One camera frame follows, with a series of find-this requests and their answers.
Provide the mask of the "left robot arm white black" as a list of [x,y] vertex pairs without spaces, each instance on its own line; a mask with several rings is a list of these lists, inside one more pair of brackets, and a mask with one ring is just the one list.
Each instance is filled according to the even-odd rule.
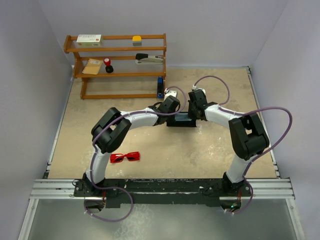
[[111,154],[121,146],[130,130],[164,124],[169,117],[177,114],[179,106],[180,101],[169,96],[161,103],[138,111],[110,108],[91,130],[94,154],[88,170],[83,174],[85,190],[91,196],[101,194]]

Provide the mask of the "blue cleaning cloth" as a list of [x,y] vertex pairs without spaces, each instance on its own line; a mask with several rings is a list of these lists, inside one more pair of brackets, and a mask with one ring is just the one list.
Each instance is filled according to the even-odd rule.
[[188,122],[190,121],[187,113],[178,113],[174,116],[176,122]]

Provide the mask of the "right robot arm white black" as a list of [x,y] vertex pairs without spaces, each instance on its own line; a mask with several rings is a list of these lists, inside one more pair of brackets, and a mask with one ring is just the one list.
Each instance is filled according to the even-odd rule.
[[270,141],[257,113],[245,115],[220,109],[216,102],[208,102],[203,90],[188,93],[188,117],[218,124],[229,130],[235,153],[229,169],[222,177],[222,190],[235,195],[244,183],[245,172],[255,157],[262,155]]

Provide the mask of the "black glasses case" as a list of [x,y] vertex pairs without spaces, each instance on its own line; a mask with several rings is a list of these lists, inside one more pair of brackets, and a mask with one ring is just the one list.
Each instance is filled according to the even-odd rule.
[[167,127],[174,127],[174,128],[196,128],[196,120],[191,119],[189,117],[190,121],[175,121],[175,115],[169,116],[166,121]]

